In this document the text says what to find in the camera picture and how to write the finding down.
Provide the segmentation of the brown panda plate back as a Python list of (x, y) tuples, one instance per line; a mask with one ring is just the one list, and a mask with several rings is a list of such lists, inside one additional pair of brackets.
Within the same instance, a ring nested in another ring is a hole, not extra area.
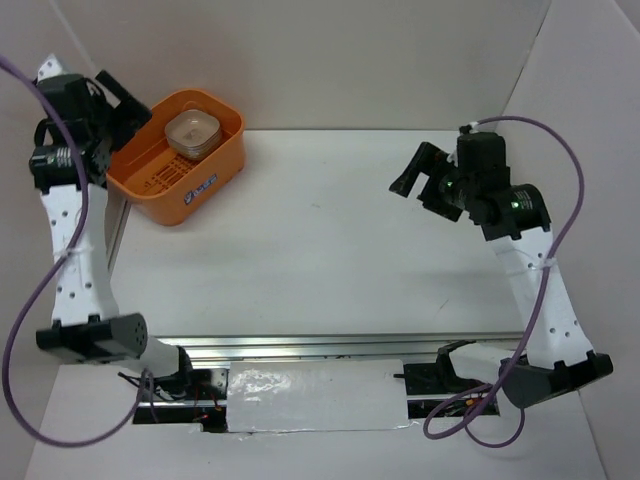
[(197, 109), (184, 111), (170, 120), (164, 133), (169, 145), (179, 150), (202, 151), (216, 147), (223, 138), (220, 121)]

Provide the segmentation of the cream panda plate back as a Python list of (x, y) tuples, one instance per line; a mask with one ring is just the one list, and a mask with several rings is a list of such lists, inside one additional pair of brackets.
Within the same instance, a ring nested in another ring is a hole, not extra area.
[(209, 155), (215, 152), (216, 147), (205, 149), (202, 151), (192, 151), (192, 150), (179, 150), (177, 147), (172, 147), (171, 150), (178, 156), (191, 161), (191, 162), (201, 162)]

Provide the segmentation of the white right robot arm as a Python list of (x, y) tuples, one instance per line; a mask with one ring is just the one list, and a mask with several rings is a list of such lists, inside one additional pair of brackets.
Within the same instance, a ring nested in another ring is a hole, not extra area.
[(467, 213), (481, 228), (524, 326), (525, 344), (514, 352), (476, 341), (440, 348), (438, 385), (450, 392), (499, 385), (514, 407), (526, 409), (612, 374), (610, 356), (594, 350), (575, 315), (555, 262), (558, 238), (541, 192), (511, 182), (504, 139), (464, 135), (452, 153), (423, 142), (389, 189), (408, 197), (420, 175), (427, 177), (418, 196), (424, 209), (453, 222)]

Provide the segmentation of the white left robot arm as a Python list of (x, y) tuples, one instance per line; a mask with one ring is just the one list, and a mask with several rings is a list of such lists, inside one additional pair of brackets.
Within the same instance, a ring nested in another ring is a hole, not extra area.
[(141, 314), (120, 313), (110, 284), (106, 173), (152, 113), (106, 71), (91, 79), (46, 64), (34, 86), (56, 113), (36, 127), (29, 170), (62, 264), (51, 326), (37, 331), (37, 346), (71, 363), (149, 369), (166, 395), (187, 398), (198, 376), (186, 351), (150, 336)]

